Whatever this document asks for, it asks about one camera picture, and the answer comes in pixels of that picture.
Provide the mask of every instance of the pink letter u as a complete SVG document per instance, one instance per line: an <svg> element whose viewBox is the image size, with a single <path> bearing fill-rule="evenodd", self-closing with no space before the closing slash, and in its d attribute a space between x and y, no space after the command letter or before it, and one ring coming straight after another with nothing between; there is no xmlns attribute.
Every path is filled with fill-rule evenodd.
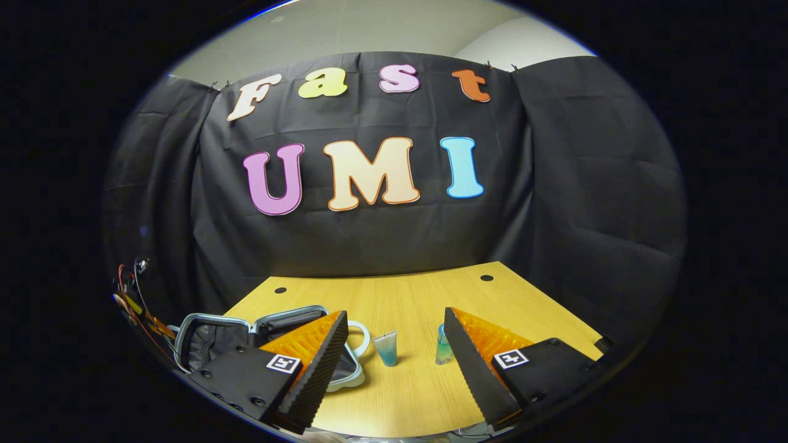
<svg viewBox="0 0 788 443"><path fill-rule="evenodd" d="M285 215L294 211L301 203L301 167L299 157L303 154L302 144L289 144L279 148L277 157L284 162L284 196L275 199L268 193L266 180L267 152L258 152L246 157L243 167L249 176L251 201L265 215Z"/></svg>

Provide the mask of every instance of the orange soft gripper pad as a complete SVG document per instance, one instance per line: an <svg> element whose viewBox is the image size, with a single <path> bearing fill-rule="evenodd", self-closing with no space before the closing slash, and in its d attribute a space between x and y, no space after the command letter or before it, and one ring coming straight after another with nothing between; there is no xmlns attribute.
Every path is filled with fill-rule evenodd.
<svg viewBox="0 0 788 443"><path fill-rule="evenodd" d="M283 356L301 359L303 367L295 377L292 385L296 385L307 368L318 354L323 341L328 336L331 326L342 311L336 311L300 326L276 340L270 341L260 347L263 351L282 354Z"/></svg>
<svg viewBox="0 0 788 443"><path fill-rule="evenodd" d="M463 325L465 333L473 342L476 351L481 355L487 367L498 378L503 385L504 380L493 368L493 356L501 352L511 351L512 349L525 348L533 344L531 340L520 337L509 329L492 324L483 318L463 312L456 307L452 308L454 316Z"/></svg>
<svg viewBox="0 0 788 443"><path fill-rule="evenodd" d="M444 332L476 405L493 430L510 426L522 408L493 367L493 356L532 341L454 307L444 314Z"/></svg>
<svg viewBox="0 0 788 443"><path fill-rule="evenodd" d="M303 368L284 395L271 423L301 434L311 426L348 339L348 313L336 311L260 347L301 359Z"/></svg>

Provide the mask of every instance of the wire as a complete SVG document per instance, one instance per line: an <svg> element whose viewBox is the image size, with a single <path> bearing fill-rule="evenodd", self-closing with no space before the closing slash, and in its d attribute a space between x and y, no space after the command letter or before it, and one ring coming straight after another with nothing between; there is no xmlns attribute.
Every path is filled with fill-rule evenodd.
<svg viewBox="0 0 788 443"><path fill-rule="evenodd" d="M492 434L467 435L467 434L458 434L458 433L456 433L453 430L450 430L449 432L451 432L452 434L454 434L454 435L456 435L458 437L463 437L463 438L492 438L493 437Z"/></svg>
<svg viewBox="0 0 788 443"><path fill-rule="evenodd" d="M144 311L145 312L145 318L149 318L153 322L153 326L156 326L156 330L158 331L159 335L168 337L169 333L172 333L172 331L168 331L169 333L166 333L166 332L162 331L162 328L159 326L158 320L153 316L153 314L151 314L151 310L148 309L147 304L145 303L145 297L143 297L143 290L139 288L139 278L137 277L137 274L138 274L137 273L137 262L138 261L139 261L139 257L135 257L134 258L134 274L132 274L132 277L133 277L133 280L134 280L134 286L137 288L137 294L139 294L139 299L143 302L143 308L145 309L145 311Z"/></svg>
<svg viewBox="0 0 788 443"><path fill-rule="evenodd" d="M128 306L128 303L126 303L125 300L123 300L118 294L114 292L112 294L112 297L115 299L115 303L117 303L118 306L123 308L123 311L121 311L121 313L125 314L124 318L128 320L128 323L132 326L137 326L137 322L132 317L131 308Z"/></svg>
<svg viewBox="0 0 788 443"><path fill-rule="evenodd" d="M121 287L121 294L123 294L123 297L124 297L126 300L130 300L130 299L129 299L129 297L128 297L128 295L126 295L126 291L123 289L123 278L122 278L122 272L123 272L123 268L124 268L124 267L125 267L125 265L121 264L121 265L120 265L120 266L117 268L117 280L118 280L118 282L119 282L119 284L120 284L120 287ZM150 339L151 339L151 341L152 341L152 342L153 342L153 344L156 346L156 348L158 348L158 350L159 350L159 351L161 351L161 352L162 352L162 354L164 354L164 357L167 357L167 360L169 360L170 362L172 362L172 363L173 363L173 365L175 365L175 366L178 366L178 365L177 365L177 363L175 363L175 361L172 359L172 357L170 357L170 356L169 356L169 354L167 354L167 352L165 352L165 351L164 351L164 349L162 349L162 347L161 347L161 346L159 346L159 345L158 345L158 343L156 343L156 340L155 340L155 339L154 339L154 338L151 336L151 333L149 333L149 332L147 331L147 329L145 328L145 326L143 325L143 323L142 323L142 322L139 320L139 317L137 316L137 313L136 313L136 312L134 312L134 310L132 310L132 315L134 315L134 318L135 318L135 319L136 319L136 321L139 323L139 327L141 327L141 328L143 329L143 331L145 332L145 334L148 336L148 338L150 338Z"/></svg>
<svg viewBox="0 0 788 443"><path fill-rule="evenodd" d="M147 308L147 304L145 304L145 298L143 297L142 290L139 289L139 278L137 278L137 261L139 261L139 257L134 258L134 274L132 274L132 276L134 277L134 286L137 287L137 293L139 294L139 299L142 300L143 302L143 307L145 308L145 312L151 312L151 310Z"/></svg>
<svg viewBox="0 0 788 443"><path fill-rule="evenodd" d="M167 336L163 336L163 337L164 337L164 341L167 342L167 346L169 346L169 350L175 352L175 344L173 343L173 339Z"/></svg>

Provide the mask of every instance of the open box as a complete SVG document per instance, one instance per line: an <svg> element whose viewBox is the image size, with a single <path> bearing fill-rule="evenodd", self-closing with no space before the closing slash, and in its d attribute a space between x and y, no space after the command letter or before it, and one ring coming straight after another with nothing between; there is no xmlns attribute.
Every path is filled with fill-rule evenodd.
<svg viewBox="0 0 788 443"><path fill-rule="evenodd" d="M323 306L312 305L267 315L251 324L241 318L223 315L190 314L178 330L173 350L175 362L181 370L191 374L230 349L237 346L259 348L328 313ZM361 329L364 340L356 349L345 342L344 352L326 392L355 387L365 380L358 357L370 345L370 332L359 322L348 321L348 326Z"/></svg>

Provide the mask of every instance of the wooden table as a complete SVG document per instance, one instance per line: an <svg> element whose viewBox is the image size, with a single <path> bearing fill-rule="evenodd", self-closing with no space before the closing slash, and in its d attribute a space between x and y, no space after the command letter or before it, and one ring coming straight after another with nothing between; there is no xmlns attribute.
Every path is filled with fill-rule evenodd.
<svg viewBox="0 0 788 443"><path fill-rule="evenodd" d="M491 281L480 276L489 275ZM286 292L276 293L278 288ZM345 310L377 337L397 330L399 362L385 367L374 344L359 358L366 380L326 393L312 426L365 437L438 434L484 421L457 362L435 364L437 329L457 307L534 342L558 337L591 359L601 335L499 262L389 277L271 277L225 313L253 322L318 304ZM362 334L350 329L351 348Z"/></svg>

